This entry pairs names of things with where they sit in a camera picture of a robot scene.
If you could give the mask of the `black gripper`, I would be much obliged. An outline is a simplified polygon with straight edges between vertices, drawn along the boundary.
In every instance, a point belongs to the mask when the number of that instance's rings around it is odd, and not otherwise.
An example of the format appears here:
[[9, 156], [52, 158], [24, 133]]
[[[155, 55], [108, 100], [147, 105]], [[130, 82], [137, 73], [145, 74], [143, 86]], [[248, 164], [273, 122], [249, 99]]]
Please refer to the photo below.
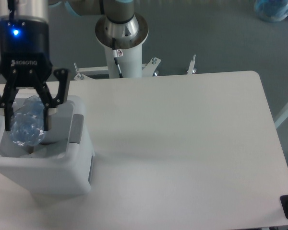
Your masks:
[[[19, 88], [34, 88], [43, 105], [44, 130], [51, 129], [50, 109], [67, 101], [71, 72], [52, 68], [49, 56], [49, 25], [47, 22], [13, 19], [0, 20], [0, 74], [5, 78], [0, 109], [4, 112], [5, 130], [11, 130], [12, 104]], [[47, 79], [53, 74], [59, 86], [55, 97]]]

